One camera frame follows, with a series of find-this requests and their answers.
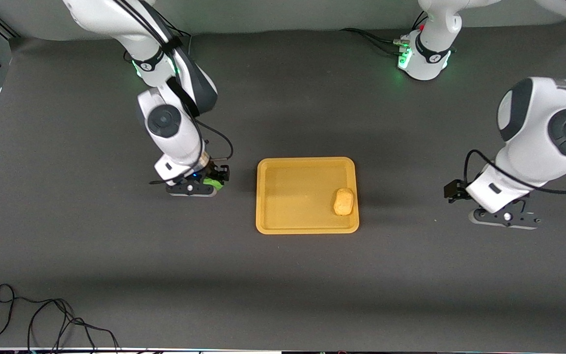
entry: gray tabletop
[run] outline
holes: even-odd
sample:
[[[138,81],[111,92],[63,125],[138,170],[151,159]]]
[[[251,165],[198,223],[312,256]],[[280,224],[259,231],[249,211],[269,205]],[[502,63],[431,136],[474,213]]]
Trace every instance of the gray tabletop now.
[[[566,78],[566,23],[465,29],[455,46],[423,83],[352,33],[196,36],[220,92],[202,120],[236,155],[218,196],[185,199],[147,184],[160,151],[117,42],[14,42],[0,94],[0,283],[66,298],[124,347],[566,352],[566,197],[533,195],[536,231],[476,226],[473,202],[442,198],[468,150],[503,146],[508,88]],[[259,234],[258,162],[330,155],[355,161],[359,230]],[[18,305],[0,346],[25,344],[35,309]],[[37,318],[39,345],[60,321]],[[67,344],[87,346],[81,331]]]

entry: gray wall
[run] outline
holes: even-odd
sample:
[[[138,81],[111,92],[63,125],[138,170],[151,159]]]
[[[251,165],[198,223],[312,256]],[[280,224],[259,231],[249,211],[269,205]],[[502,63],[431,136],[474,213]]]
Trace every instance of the gray wall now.
[[[193,33],[402,29],[420,11],[415,0],[158,0],[155,7]],[[561,19],[532,0],[504,0],[465,10],[462,16],[466,27],[540,25]],[[78,27],[59,0],[0,0],[0,17],[23,36],[99,38]]]

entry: yellow plastic tray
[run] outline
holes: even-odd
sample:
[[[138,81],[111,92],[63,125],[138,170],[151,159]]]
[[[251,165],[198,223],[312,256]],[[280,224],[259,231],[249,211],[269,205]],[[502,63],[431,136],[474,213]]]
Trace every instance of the yellow plastic tray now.
[[[355,164],[348,157],[264,159],[256,174],[256,228],[262,234],[349,234],[359,227]],[[339,188],[355,195],[350,215],[333,211]]]

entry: gray table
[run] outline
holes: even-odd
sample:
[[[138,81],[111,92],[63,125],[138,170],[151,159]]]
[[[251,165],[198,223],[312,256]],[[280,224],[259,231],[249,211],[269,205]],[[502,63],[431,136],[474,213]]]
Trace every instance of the gray table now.
[[[118,43],[13,43],[0,283],[66,298],[125,347],[566,352],[566,197],[533,195],[537,231],[476,226],[472,202],[442,198],[470,148],[503,145],[508,88],[566,78],[566,23],[465,29],[455,46],[422,83],[352,33],[197,36],[193,56],[220,91],[202,119],[236,157],[214,199],[179,199],[147,184],[160,152],[133,114],[145,87]],[[356,163],[359,230],[260,235],[258,162],[328,155]],[[0,346],[25,344],[34,309],[19,305]],[[40,345],[59,323],[39,316]],[[68,344],[87,346],[80,331]]]

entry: yellow sponge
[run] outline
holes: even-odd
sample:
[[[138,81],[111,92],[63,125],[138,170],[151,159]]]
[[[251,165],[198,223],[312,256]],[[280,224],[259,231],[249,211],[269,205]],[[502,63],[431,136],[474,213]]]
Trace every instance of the yellow sponge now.
[[[335,193],[335,202],[333,203],[333,211],[339,216],[346,216],[353,211],[353,200],[355,195],[350,188],[340,188]]]

